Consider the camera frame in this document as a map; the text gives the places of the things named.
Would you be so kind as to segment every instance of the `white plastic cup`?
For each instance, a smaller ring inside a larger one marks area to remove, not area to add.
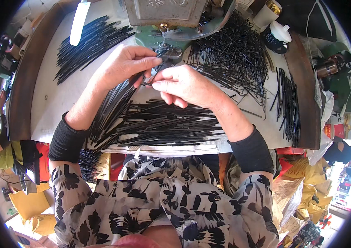
[[[279,8],[282,8],[281,5],[272,0]],[[272,21],[275,21],[278,18],[278,15],[275,14],[271,9],[266,6],[266,4],[262,7],[262,9],[258,12],[258,14],[254,17],[252,22],[259,27],[262,28],[263,26],[269,25]]]

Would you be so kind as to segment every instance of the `black bag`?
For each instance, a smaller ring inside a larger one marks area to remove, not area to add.
[[[309,12],[316,0],[277,0],[282,6],[282,13],[276,20],[283,26],[290,26],[290,30],[306,37],[306,24]],[[309,17],[307,28],[309,37],[319,38],[331,42],[337,41],[337,31],[330,12],[322,0],[318,0]]]

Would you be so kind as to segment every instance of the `machine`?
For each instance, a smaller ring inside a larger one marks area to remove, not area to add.
[[[173,63],[181,61],[192,40],[220,30],[236,6],[236,0],[224,0],[222,6],[220,0],[124,0],[124,3],[130,25],[138,26],[137,44],[157,52],[171,45],[172,52],[163,57]]]

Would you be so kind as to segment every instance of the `yellow sack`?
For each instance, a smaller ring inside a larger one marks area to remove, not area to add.
[[[309,212],[304,208],[297,209],[296,212],[298,219],[306,220],[307,218],[309,218]]]
[[[297,209],[300,209],[300,208],[307,209],[307,207],[309,207],[310,202],[312,201],[312,197],[315,194],[316,194],[316,189],[314,186],[309,185],[307,183],[303,183],[301,203],[299,204]]]
[[[307,184],[320,184],[325,182],[325,173],[323,171],[323,167],[326,167],[328,164],[321,158],[314,166],[309,165],[309,160],[305,158],[301,158],[298,160],[291,161],[290,163],[293,165],[284,175],[292,177],[292,178],[301,178],[304,177],[304,181]]]
[[[312,203],[316,206],[321,207],[321,208],[325,208],[326,206],[328,206],[332,200],[332,196],[325,196],[321,192],[317,192],[316,196],[319,199],[319,203],[317,203],[315,201],[312,201]]]
[[[311,166],[307,158],[301,158],[298,160],[290,161],[292,167],[284,173],[284,175],[292,178],[306,177],[306,174],[310,172]]]
[[[50,189],[49,183],[40,183],[39,185],[36,185],[36,193],[43,192],[47,189]]]
[[[54,226],[57,224],[57,221],[54,217],[54,214],[38,214],[31,217],[26,225],[29,225],[32,229],[32,232],[46,236],[54,233]]]
[[[50,207],[43,192],[26,195],[24,191],[18,191],[15,194],[9,194],[9,197],[14,208],[21,216],[23,224],[25,224],[27,219],[41,214]]]
[[[307,211],[309,212],[309,216],[311,216],[311,221],[314,224],[317,224],[317,222],[321,219],[321,217],[325,216],[328,214],[328,211],[325,209],[320,208],[319,206],[310,204],[309,207],[307,208]]]
[[[315,188],[317,189],[318,192],[321,192],[324,195],[328,195],[328,193],[331,190],[331,184],[332,184],[332,181],[330,179],[327,179],[327,181],[321,184],[315,185]]]

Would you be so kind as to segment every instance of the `woman's left hand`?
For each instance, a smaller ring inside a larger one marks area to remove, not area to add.
[[[146,71],[145,77],[150,77],[151,69],[162,62],[156,55],[156,52],[146,47],[121,44],[102,63],[90,81],[107,91],[142,71]]]

